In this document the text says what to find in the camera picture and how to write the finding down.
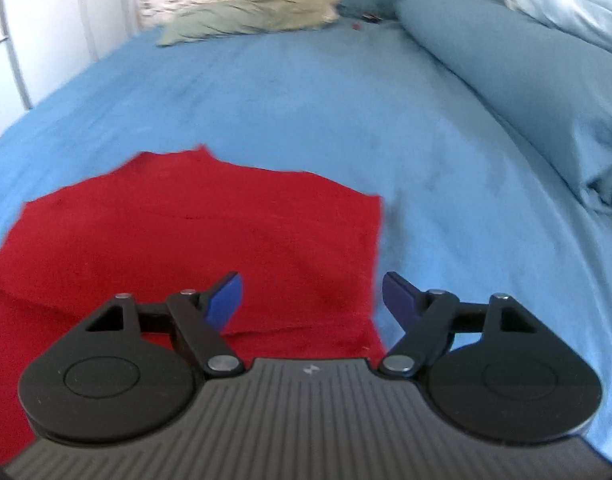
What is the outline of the red garment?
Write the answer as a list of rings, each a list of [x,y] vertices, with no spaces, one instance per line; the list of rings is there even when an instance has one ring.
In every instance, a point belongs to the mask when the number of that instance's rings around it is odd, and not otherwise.
[[[0,464],[32,438],[18,378],[119,292],[158,302],[229,272],[245,361],[383,356],[372,320],[381,201],[301,171],[142,153],[26,204],[0,247]]]

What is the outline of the blue bed sheet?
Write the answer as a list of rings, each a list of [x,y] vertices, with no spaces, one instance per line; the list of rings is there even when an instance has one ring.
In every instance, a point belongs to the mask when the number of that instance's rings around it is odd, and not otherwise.
[[[612,460],[612,214],[397,23],[157,46],[101,58],[0,138],[0,245],[33,198],[141,152],[305,170],[382,197],[379,270],[466,300],[507,292],[594,367],[589,441]]]

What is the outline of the teal bolster duvet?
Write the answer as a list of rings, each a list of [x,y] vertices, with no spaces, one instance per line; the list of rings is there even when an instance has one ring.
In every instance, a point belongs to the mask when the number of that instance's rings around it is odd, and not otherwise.
[[[398,0],[399,22],[586,206],[612,210],[612,54],[503,0]]]

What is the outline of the white wardrobe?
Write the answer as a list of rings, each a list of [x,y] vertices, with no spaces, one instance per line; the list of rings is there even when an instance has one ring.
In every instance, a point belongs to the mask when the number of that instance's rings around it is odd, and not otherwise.
[[[0,133],[137,29],[131,0],[0,0]]]

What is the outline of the small dark object on bed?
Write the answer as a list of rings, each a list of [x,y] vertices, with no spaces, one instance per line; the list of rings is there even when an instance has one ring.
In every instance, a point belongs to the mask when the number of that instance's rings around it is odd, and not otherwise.
[[[361,13],[353,17],[353,29],[362,30],[365,27],[378,25],[383,22],[383,18],[372,13]]]

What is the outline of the green pillow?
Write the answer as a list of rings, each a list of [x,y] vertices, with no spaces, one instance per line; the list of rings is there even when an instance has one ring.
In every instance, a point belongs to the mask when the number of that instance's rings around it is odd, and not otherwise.
[[[335,5],[327,0],[220,0],[193,6],[164,25],[157,46],[321,28],[337,20]]]

